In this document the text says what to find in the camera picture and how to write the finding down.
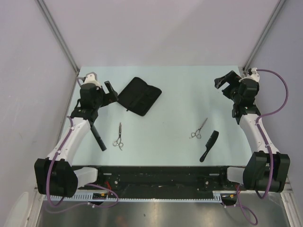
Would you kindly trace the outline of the long black barber comb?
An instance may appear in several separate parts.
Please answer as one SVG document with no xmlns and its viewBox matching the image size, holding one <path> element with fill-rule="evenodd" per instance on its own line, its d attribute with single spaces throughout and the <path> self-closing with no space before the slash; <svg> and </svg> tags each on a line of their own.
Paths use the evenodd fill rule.
<svg viewBox="0 0 303 227">
<path fill-rule="evenodd" d="M 97 143 L 98 143 L 100 149 L 101 149 L 102 151 L 105 151 L 107 148 L 106 148 L 106 146 L 105 146 L 103 140 L 101 139 L 100 134 L 98 133 L 98 131 L 97 131 L 97 129 L 96 129 L 96 127 L 95 127 L 94 125 L 92 125 L 92 127 L 91 127 L 91 132 L 92 132 L 94 138 L 96 139 L 96 141 L 97 141 Z"/>
</svg>

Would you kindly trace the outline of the black handle comb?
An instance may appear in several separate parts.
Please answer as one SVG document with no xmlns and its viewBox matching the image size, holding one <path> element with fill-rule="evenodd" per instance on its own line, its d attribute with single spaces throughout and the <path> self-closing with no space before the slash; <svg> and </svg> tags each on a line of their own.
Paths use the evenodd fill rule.
<svg viewBox="0 0 303 227">
<path fill-rule="evenodd" d="M 206 150 L 205 150 L 204 154 L 199 159 L 200 162 L 204 162 L 204 160 L 206 159 L 207 154 L 209 153 L 211 148 L 216 143 L 216 141 L 218 139 L 218 136 L 219 136 L 219 132 L 218 131 L 213 131 L 213 133 L 211 134 L 209 140 L 207 141 L 207 143 L 205 145 Z"/>
</svg>

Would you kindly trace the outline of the black zip tool case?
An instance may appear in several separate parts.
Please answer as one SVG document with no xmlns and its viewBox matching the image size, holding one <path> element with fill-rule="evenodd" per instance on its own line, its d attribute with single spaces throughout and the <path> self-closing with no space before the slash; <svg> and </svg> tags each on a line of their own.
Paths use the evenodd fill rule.
<svg viewBox="0 0 303 227">
<path fill-rule="evenodd" d="M 148 85 L 139 77 L 134 77 L 118 95 L 118 103 L 139 116 L 145 116 L 162 91 Z"/>
</svg>

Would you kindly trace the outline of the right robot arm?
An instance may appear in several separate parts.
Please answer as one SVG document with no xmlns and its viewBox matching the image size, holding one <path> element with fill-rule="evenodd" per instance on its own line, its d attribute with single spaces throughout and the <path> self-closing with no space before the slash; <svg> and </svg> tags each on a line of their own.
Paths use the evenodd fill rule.
<svg viewBox="0 0 303 227">
<path fill-rule="evenodd" d="M 232 70 L 214 80 L 216 89 L 228 83 L 222 93 L 233 101 L 232 117 L 245 133 L 252 152 L 245 167 L 229 167 L 227 173 L 219 176 L 218 184 L 229 190 L 239 183 L 247 190 L 263 192 L 266 196 L 269 192 L 283 191 L 290 157 L 274 146 L 262 123 L 263 115 L 255 104 L 259 81 L 257 68 L 249 69 L 243 78 Z"/>
</svg>

